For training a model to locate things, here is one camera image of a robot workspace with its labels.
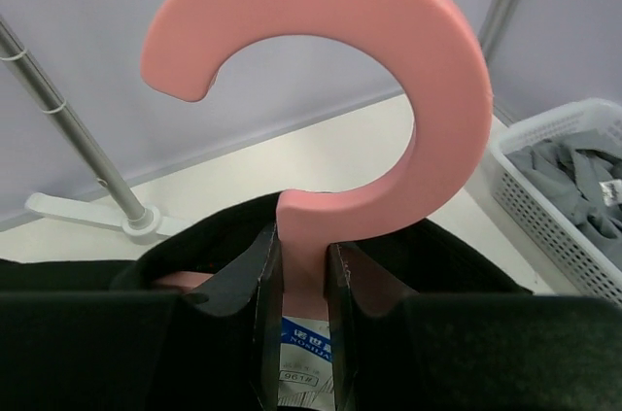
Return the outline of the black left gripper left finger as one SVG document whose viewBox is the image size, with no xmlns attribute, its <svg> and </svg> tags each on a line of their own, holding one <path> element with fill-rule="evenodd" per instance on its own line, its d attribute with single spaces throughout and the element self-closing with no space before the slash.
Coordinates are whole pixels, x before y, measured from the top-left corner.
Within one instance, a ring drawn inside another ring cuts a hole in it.
<svg viewBox="0 0 622 411">
<path fill-rule="evenodd" d="M 273 410 L 281 251 L 272 225 L 188 292 L 1 295 L 5 410 Z"/>
</svg>

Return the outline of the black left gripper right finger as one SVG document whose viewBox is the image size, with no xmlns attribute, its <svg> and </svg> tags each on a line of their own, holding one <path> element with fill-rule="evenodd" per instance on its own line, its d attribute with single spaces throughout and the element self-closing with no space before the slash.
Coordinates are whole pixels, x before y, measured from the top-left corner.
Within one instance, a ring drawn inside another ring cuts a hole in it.
<svg viewBox="0 0 622 411">
<path fill-rule="evenodd" d="M 327 253 L 339 410 L 617 410 L 621 311 L 602 299 L 419 293 Z"/>
</svg>

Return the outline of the black shirt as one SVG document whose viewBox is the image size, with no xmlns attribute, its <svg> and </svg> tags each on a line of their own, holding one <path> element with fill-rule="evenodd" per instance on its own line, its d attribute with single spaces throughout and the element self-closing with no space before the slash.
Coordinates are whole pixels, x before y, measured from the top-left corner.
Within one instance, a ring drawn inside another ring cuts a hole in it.
<svg viewBox="0 0 622 411">
<path fill-rule="evenodd" d="M 1 263 L 1 295 L 14 291 L 188 292 L 245 252 L 272 225 L 281 251 L 280 348 L 296 346 L 332 367 L 331 337 L 294 324 L 285 315 L 284 252 L 278 237 L 278 197 L 268 194 L 237 204 L 157 244 L 136 260 Z M 363 240 L 333 243 L 360 250 L 412 290 L 424 294 L 527 294 L 470 245 L 429 220 Z"/>
</svg>

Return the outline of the grey shirt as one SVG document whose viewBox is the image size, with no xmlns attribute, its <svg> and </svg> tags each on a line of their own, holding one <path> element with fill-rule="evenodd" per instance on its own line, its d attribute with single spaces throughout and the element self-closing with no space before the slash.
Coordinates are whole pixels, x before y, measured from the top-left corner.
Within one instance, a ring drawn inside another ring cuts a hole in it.
<svg viewBox="0 0 622 411">
<path fill-rule="evenodd" d="M 621 146 L 596 130 L 541 140 L 509 161 L 602 252 L 621 245 Z"/>
</svg>

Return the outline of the pink plastic hanger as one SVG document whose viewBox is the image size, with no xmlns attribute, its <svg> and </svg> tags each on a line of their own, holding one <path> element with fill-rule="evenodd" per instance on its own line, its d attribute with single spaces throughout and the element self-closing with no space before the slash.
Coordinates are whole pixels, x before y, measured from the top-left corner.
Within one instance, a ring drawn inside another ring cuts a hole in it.
<svg viewBox="0 0 622 411">
<path fill-rule="evenodd" d="M 275 209 L 284 252 L 283 311 L 323 320 L 329 245 L 402 229 L 436 211 L 480 161 L 493 93 L 478 40 L 452 0 L 165 0 L 147 31 L 140 74 L 152 89 L 197 102 L 238 52 L 311 36 L 352 47 L 393 77 L 414 130 L 397 163 L 341 192 L 286 190 Z"/>
</svg>

